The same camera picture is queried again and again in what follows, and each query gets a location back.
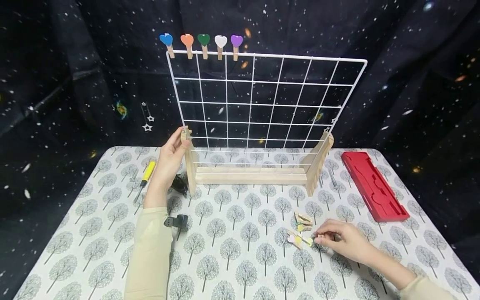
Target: star decoration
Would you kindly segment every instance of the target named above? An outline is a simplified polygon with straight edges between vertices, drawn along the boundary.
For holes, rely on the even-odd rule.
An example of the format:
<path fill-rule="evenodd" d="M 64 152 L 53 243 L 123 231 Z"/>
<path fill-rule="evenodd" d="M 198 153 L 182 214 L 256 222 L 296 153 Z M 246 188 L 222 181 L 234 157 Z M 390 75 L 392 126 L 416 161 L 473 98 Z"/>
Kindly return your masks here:
<path fill-rule="evenodd" d="M 148 124 L 145 124 L 145 125 L 142 126 L 142 127 L 145 129 L 145 131 L 152 131 L 152 127 L 153 127 L 153 126 L 150 126 L 150 125 L 148 125 Z"/>

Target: tablecloth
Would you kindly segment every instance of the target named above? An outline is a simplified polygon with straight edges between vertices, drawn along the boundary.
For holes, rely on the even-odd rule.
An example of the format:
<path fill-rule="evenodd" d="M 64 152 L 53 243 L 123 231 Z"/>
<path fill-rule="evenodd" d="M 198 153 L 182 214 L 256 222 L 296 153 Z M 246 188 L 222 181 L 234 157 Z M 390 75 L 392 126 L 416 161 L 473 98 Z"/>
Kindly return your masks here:
<path fill-rule="evenodd" d="M 15 299 L 122 298 L 145 191 L 136 204 L 133 199 L 159 150 L 116 146 L 105 152 Z M 304 244 L 297 250 L 288 243 L 286 229 L 294 227 L 293 211 L 299 211 L 315 225 L 327 218 L 353 223 L 373 245 L 415 273 L 427 275 L 459 299 L 477 299 L 479 285 L 383 155 L 374 149 L 349 149 L 371 156 L 411 215 L 404 222 L 373 220 L 341 162 L 345 150 L 329 152 L 313 197 L 303 186 L 198 185 L 195 196 L 187 197 L 169 190 L 170 214 L 190 218 L 184 231 L 172 232 L 168 298 L 397 299 L 393 285 L 374 270 L 321 246 Z M 298 162 L 304 155 L 303 150 L 291 151 L 231 157 L 205 149 L 200 157 L 217 165 L 245 159 L 268 165 Z M 180 172 L 185 176 L 184 166 Z"/>

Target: screwdriver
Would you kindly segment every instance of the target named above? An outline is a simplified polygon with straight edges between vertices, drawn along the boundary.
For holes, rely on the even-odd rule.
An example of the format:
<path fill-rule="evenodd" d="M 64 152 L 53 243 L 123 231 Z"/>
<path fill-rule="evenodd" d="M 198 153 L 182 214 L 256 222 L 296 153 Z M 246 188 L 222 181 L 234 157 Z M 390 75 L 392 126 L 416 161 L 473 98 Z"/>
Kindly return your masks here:
<path fill-rule="evenodd" d="M 140 190 L 138 191 L 138 194 L 135 197 L 135 200 L 133 201 L 133 203 L 137 203 L 138 197 L 140 196 L 140 193 L 144 189 L 145 185 L 147 185 L 147 182 L 150 179 L 150 176 L 152 175 L 154 168 L 155 168 L 155 161 L 151 161 L 148 164 L 147 170 L 145 171 L 144 177 L 142 178 L 142 182 L 140 182 Z"/>

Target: metal grid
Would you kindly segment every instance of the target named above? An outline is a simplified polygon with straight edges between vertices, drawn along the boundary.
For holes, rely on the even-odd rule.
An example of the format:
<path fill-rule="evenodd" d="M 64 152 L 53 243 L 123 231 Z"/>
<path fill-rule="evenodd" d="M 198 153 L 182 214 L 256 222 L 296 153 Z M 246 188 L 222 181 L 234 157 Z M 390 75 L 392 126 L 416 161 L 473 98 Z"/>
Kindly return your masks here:
<path fill-rule="evenodd" d="M 185 50 L 174 50 L 174 53 L 175 54 L 186 55 L 187 51 L 185 51 Z M 310 134 L 312 132 L 312 129 L 315 126 L 322 126 L 322 127 L 325 127 L 325 129 L 328 132 L 331 132 L 333 130 L 336 122 L 339 119 L 340 114 L 342 113 L 343 109 L 345 108 L 345 105 L 347 104 L 348 99 L 350 98 L 355 86 L 357 85 L 360 77 L 362 76 L 362 74 L 363 74 L 363 72 L 364 72 L 364 70 L 367 66 L 367 61 L 366 60 L 361 60 L 361 59 L 327 58 L 327 57 L 314 57 L 314 56 L 277 55 L 277 54 L 260 54 L 260 53 L 239 53 L 238 56 L 240 58 L 241 57 L 252 57 L 252 61 L 253 61 L 251 79 L 250 80 L 239 80 L 239 79 L 229 79 L 228 78 L 228 63 L 227 63 L 228 60 L 227 60 L 227 57 L 233 56 L 233 53 L 232 52 L 223 52 L 222 55 L 224 56 L 223 62 L 225 64 L 225 78 L 224 79 L 215 79 L 215 78 L 202 78 L 201 77 L 199 55 L 202 55 L 202 52 L 201 51 L 192 51 L 192 53 L 195 56 L 193 59 L 196 61 L 198 78 L 176 77 L 175 74 L 174 74 L 174 71 L 172 69 L 172 62 L 170 60 L 170 56 L 168 55 L 168 52 L 166 52 L 166 56 L 167 56 L 167 61 L 168 61 L 168 67 L 170 69 L 170 75 L 171 75 L 173 87 L 174 87 L 175 97 L 177 99 L 177 104 L 178 104 L 179 111 L 180 111 L 180 116 L 181 116 L 181 119 L 182 119 L 182 124 L 185 126 L 185 122 L 203 122 L 204 126 L 205 126 L 205 136 L 197 136 L 197 135 L 195 135 L 195 132 L 194 132 L 193 135 L 192 135 L 192 138 L 193 139 L 206 139 L 207 148 L 206 149 L 194 149 L 193 151 L 195 151 L 195 152 L 205 152 L 205 151 L 207 151 L 207 152 L 212 152 L 212 153 L 214 153 L 214 152 L 218 152 L 218 153 L 232 153 L 232 152 L 244 153 L 245 154 L 245 156 L 244 156 L 245 159 L 247 158 L 248 154 L 254 153 L 254 152 L 259 152 L 259 150 L 262 150 L 262 149 L 263 149 L 263 151 L 260 151 L 260 152 L 263 153 L 263 154 L 267 154 L 268 152 L 266 151 L 266 148 L 267 148 L 267 142 L 268 141 L 283 141 L 284 142 L 283 149 L 286 148 L 286 145 L 287 145 L 288 141 L 303 142 L 302 149 L 304 150 L 304 152 L 305 152 L 305 145 L 306 145 L 307 142 L 321 142 L 321 141 L 323 141 L 320 138 L 319 139 L 310 138 Z M 216 60 L 216 56 L 218 55 L 218 53 L 215 52 L 215 51 L 209 51 L 208 55 L 209 55 L 209 59 L 215 59 Z M 281 59 L 280 71 L 279 71 L 278 78 L 277 78 L 276 81 L 255 80 L 255 61 L 257 60 L 257 58 Z M 305 76 L 303 78 L 303 82 L 281 81 L 282 70 L 284 68 L 285 59 L 308 61 L 308 68 L 307 68 L 307 71 L 306 71 Z M 309 82 L 307 82 L 307 77 L 308 77 L 312 62 L 313 61 L 319 61 L 319 60 L 336 62 L 335 67 L 333 68 L 333 71 L 330 75 L 329 81 L 328 81 L 328 83 L 309 83 Z M 356 77 L 355 81 L 352 84 L 334 84 L 334 83 L 332 83 L 332 81 L 334 79 L 334 76 L 335 76 L 335 73 L 337 71 L 337 67 L 338 67 L 340 62 L 352 62 L 352 63 L 362 63 L 363 64 L 360 72 L 358 73 L 358 76 Z M 179 81 L 190 81 L 192 83 L 198 82 L 198 85 L 199 85 L 199 88 L 200 88 L 201 101 L 180 100 L 179 93 L 177 91 L 177 83 Z M 225 91 L 226 91 L 225 102 L 204 101 L 204 93 L 202 91 L 202 82 L 225 82 Z M 250 87 L 250 102 L 249 103 L 229 102 L 228 101 L 228 83 L 250 83 L 251 84 L 251 87 Z M 252 102 L 254 84 L 276 84 L 275 96 L 274 96 L 273 102 L 271 104 L 258 104 L 258 103 L 253 103 Z M 295 105 L 285 105 L 285 104 L 277 104 L 276 103 L 277 94 L 278 94 L 278 87 L 280 86 L 280 84 L 293 84 L 293 85 L 300 85 L 301 86 L 300 93 L 298 95 L 298 99 L 297 99 L 297 102 L 296 102 Z M 301 98 L 302 92 L 303 92 L 303 88 L 305 86 L 308 86 L 308 85 L 325 86 L 326 87 L 323 98 L 318 105 L 299 105 L 300 98 Z M 341 86 L 341 87 L 349 87 L 350 88 L 349 93 L 347 94 L 347 96 L 346 96 L 346 98 L 343 101 L 341 106 L 323 106 L 325 98 L 327 97 L 328 90 L 331 86 Z M 203 120 L 185 119 L 184 116 L 183 116 L 181 104 L 201 104 Z M 206 117 L 205 117 L 205 106 L 204 106 L 205 104 L 225 105 L 226 120 L 225 121 L 207 120 Z M 228 106 L 229 105 L 249 106 L 248 120 L 247 121 L 229 121 L 228 120 Z M 271 107 L 272 108 L 272 112 L 271 112 L 271 115 L 270 115 L 270 122 L 264 123 L 264 122 L 251 122 L 250 121 L 251 120 L 252 107 L 255 107 L 255 106 L 265 106 L 265 107 Z M 289 123 L 272 123 L 272 118 L 273 118 L 273 115 L 274 115 L 275 107 L 291 107 L 291 108 L 294 108 L 294 112 L 293 112 L 293 115 L 292 115 Z M 315 116 L 317 116 L 319 114 L 320 110 L 323 109 L 323 108 L 337 109 L 338 112 L 336 113 L 336 116 L 333 118 L 331 124 L 315 124 L 316 123 L 315 118 L 312 120 L 311 123 L 308 123 L 308 124 L 294 123 L 295 113 L 297 111 L 297 108 L 316 108 L 317 111 L 316 111 Z M 223 124 L 226 124 L 226 129 L 227 129 L 226 134 L 227 134 L 227 136 L 226 137 L 212 137 L 212 136 L 209 137 L 208 136 L 207 123 L 223 123 Z M 228 127 L 229 126 L 228 126 L 228 124 L 233 124 L 233 123 L 248 125 L 248 129 L 247 129 L 247 133 L 246 133 L 247 137 L 246 138 L 235 138 L 235 137 L 230 137 L 229 136 L 229 133 L 228 133 Z M 250 126 L 251 125 L 268 125 L 267 135 L 264 139 L 264 147 L 263 148 L 250 148 L 251 150 L 249 149 L 249 141 L 259 140 L 258 138 L 254 138 L 254 139 L 250 138 Z M 271 126 L 277 126 L 277 125 L 282 125 L 282 126 L 287 125 L 288 126 L 288 132 L 287 132 L 287 135 L 286 135 L 285 139 L 269 138 Z M 309 128 L 309 131 L 308 131 L 308 134 L 307 134 L 307 138 L 306 139 L 289 139 L 288 137 L 289 137 L 290 130 L 291 130 L 292 126 L 309 126 L 310 128 Z M 226 140 L 227 150 L 221 150 L 221 148 L 211 148 L 210 144 L 209 144 L 209 139 Z M 246 146 L 244 147 L 244 150 L 243 151 L 230 151 L 229 150 L 229 141 L 232 141 L 232 140 L 246 141 Z M 275 154 L 291 154 L 291 152 L 286 152 L 286 151 L 276 152 L 275 151 Z M 202 162 L 195 162 L 195 164 L 203 165 Z M 256 164 L 256 163 L 228 163 L 228 164 L 229 165 L 257 165 L 258 166 L 258 164 Z M 270 166 L 280 166 L 280 164 L 271 164 Z M 292 167 L 302 166 L 302 164 L 283 164 L 283 166 L 288 166 L 288 168 L 292 168 Z"/>

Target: pile of clothespins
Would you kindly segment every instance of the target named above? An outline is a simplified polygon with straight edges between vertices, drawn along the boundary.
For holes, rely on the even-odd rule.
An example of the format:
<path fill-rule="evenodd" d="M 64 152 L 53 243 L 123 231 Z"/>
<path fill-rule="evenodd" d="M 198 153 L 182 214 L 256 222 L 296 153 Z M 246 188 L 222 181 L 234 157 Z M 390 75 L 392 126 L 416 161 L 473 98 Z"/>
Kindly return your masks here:
<path fill-rule="evenodd" d="M 291 230 L 287 230 L 287 233 L 289 234 L 287 241 L 292 243 L 295 247 L 298 249 L 302 249 L 301 247 L 301 242 L 307 243 L 310 247 L 312 246 L 313 240 L 310 237 L 304 237 L 302 235 L 303 231 L 306 230 L 311 230 L 312 229 L 312 219 L 299 214 L 298 212 L 294 212 L 295 214 L 295 225 L 297 226 L 297 232 L 293 232 Z"/>

